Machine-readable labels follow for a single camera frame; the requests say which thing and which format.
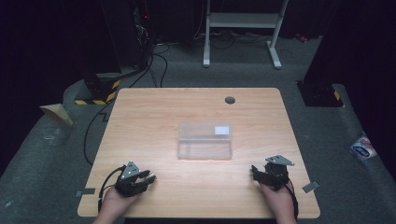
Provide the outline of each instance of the round black hole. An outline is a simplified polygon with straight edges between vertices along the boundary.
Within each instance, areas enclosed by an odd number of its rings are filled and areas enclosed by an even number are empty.
[[[235,103],[235,98],[233,98],[232,96],[227,96],[227,97],[225,98],[225,103],[227,103],[227,104],[229,104],[229,105],[232,105],[232,104]]]

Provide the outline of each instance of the person's right hand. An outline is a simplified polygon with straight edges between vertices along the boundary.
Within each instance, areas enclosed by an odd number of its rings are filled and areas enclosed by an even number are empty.
[[[293,190],[291,183],[287,184],[289,189]],[[296,224],[294,218],[293,200],[289,191],[283,187],[273,191],[272,187],[260,184],[264,198],[274,213],[277,224]]]

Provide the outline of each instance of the white metal stand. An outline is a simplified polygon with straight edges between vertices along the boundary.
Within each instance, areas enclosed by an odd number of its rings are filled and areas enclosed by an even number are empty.
[[[289,0],[283,0],[279,13],[211,13],[210,0],[207,0],[204,67],[210,65],[210,27],[245,27],[274,29],[272,40],[267,41],[267,46],[275,69],[280,69],[282,65],[277,57],[275,44],[288,2]]]

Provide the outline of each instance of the dark background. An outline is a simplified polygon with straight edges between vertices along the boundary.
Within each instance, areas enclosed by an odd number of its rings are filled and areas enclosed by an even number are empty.
[[[83,79],[68,50],[65,36],[60,32],[62,21],[59,13],[63,12],[56,6],[62,2],[54,2],[0,3],[2,118],[5,121],[1,125],[1,174],[25,136],[43,115],[38,107],[61,103],[64,90]],[[163,0],[163,13],[166,14],[167,8],[177,4],[186,10],[191,10],[193,6],[194,16],[190,24],[194,30],[199,26],[196,18],[200,18],[202,2],[193,0],[193,4],[188,2],[185,6],[182,2],[187,1]],[[242,5],[236,0],[224,1],[225,5],[221,2],[212,1],[213,10],[255,11],[266,8],[268,11],[264,12],[270,12],[279,6],[279,1],[275,0],[243,1]],[[98,4],[98,0],[92,1],[93,6]],[[395,169],[390,166],[395,161],[393,138],[396,134],[396,93],[393,87],[396,20],[391,6],[388,0],[290,0],[280,36],[294,38],[300,34],[309,39],[324,35],[305,81],[319,87],[332,83],[346,86],[364,131],[395,177]],[[91,7],[82,12],[97,15],[87,25],[105,27],[99,9]],[[103,36],[108,35],[106,32],[105,27],[102,29]]]

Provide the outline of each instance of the person's left hand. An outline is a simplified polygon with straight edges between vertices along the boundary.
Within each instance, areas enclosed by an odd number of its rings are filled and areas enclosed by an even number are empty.
[[[126,210],[137,201],[141,194],[137,194],[132,197],[122,197],[119,195],[117,190],[112,187],[110,188],[105,198],[103,199],[102,208],[96,220],[93,222],[97,223],[113,223],[118,217],[126,212]]]

